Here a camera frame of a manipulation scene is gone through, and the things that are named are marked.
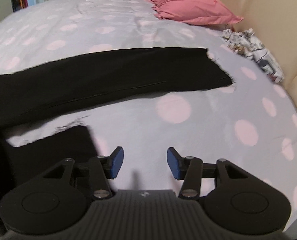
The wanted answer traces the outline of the black jeans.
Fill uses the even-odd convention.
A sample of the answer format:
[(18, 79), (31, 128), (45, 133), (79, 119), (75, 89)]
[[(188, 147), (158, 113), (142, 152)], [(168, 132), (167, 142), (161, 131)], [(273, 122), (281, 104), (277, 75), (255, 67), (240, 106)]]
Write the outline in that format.
[(104, 51), (0, 75), (0, 197), (64, 158), (86, 162), (96, 153), (85, 131), (13, 150), (7, 128), (142, 94), (231, 84), (203, 48)]

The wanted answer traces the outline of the grey pink-dotted bed sheet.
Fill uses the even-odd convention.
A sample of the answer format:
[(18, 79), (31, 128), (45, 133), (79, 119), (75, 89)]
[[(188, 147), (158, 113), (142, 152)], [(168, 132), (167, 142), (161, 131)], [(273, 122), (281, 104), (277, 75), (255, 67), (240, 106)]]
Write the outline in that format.
[(297, 219), (297, 109), (219, 31), (160, 20), (146, 0), (51, 0), (0, 22), (0, 201), (117, 146), (114, 190), (178, 192), (174, 147), (232, 161), (288, 198), (287, 226)]

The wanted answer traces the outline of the black white patterned cloth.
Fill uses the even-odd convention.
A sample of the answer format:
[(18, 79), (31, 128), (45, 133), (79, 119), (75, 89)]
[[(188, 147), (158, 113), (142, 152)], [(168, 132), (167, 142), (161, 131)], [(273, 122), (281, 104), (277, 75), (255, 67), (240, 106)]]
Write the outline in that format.
[(281, 83), (284, 80), (280, 64), (252, 28), (241, 32), (224, 29), (221, 37), (232, 52), (253, 60), (274, 83)]

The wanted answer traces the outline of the pink pillow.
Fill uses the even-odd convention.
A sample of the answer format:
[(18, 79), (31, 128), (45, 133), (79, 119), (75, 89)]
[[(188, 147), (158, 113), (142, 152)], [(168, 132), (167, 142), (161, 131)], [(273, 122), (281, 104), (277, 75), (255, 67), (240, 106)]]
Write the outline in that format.
[(190, 25), (236, 24), (243, 20), (220, 0), (147, 0), (153, 4), (155, 17)]

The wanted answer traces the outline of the beige padded headboard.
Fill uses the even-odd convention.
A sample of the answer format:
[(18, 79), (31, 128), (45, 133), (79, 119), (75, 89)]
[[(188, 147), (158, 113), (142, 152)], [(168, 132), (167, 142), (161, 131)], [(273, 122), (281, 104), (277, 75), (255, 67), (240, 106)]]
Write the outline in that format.
[(253, 28), (284, 73), (282, 82), (297, 107), (297, 0), (221, 0), (243, 16), (237, 31)]

